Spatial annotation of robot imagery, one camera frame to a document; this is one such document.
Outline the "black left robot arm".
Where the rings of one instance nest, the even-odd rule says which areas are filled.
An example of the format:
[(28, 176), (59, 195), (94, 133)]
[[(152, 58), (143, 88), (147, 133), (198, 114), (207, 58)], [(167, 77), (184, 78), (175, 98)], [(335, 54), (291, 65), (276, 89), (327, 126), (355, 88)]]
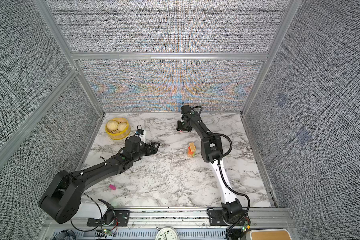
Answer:
[(58, 172), (45, 193), (39, 207), (57, 223), (71, 220), (84, 206), (82, 195), (93, 185), (112, 176), (120, 175), (145, 156), (155, 155), (160, 143), (126, 141), (125, 146), (103, 163), (75, 172)]

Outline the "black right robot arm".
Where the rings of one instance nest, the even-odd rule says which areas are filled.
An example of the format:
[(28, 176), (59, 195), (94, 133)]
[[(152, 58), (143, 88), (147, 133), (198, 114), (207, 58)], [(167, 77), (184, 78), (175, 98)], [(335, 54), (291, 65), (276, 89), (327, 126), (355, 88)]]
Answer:
[(231, 191), (227, 174), (224, 169), (221, 134), (210, 131), (201, 120), (199, 113), (190, 110), (182, 113), (182, 119), (177, 122), (177, 131), (191, 132), (195, 130), (201, 138), (201, 155), (204, 162), (208, 163), (217, 180), (221, 192), (222, 216), (224, 221), (232, 225), (244, 214), (243, 207), (237, 194)]

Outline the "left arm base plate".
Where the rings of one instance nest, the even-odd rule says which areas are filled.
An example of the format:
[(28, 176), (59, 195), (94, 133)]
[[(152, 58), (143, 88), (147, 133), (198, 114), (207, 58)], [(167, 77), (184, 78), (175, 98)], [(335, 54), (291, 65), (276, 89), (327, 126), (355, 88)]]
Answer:
[(89, 218), (87, 221), (87, 227), (96, 227), (101, 223), (102, 227), (126, 227), (130, 218), (131, 211), (129, 210), (114, 210), (111, 218), (103, 217), (100, 219)]

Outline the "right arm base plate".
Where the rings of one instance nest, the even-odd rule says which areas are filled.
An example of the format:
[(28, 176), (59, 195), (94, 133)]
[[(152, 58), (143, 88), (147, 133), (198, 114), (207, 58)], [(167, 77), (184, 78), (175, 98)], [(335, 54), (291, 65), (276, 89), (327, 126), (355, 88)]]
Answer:
[[(209, 217), (209, 222), (211, 226), (231, 226), (235, 224), (240, 218), (235, 217), (232, 220), (225, 220), (223, 217), (223, 213), (221, 209), (214, 209), (214, 208), (208, 208), (207, 214)], [(249, 219), (249, 216), (246, 215), (244, 218), (241, 219), (241, 221), (238, 223), (240, 226), (248, 226), (251, 224), (251, 220)]]

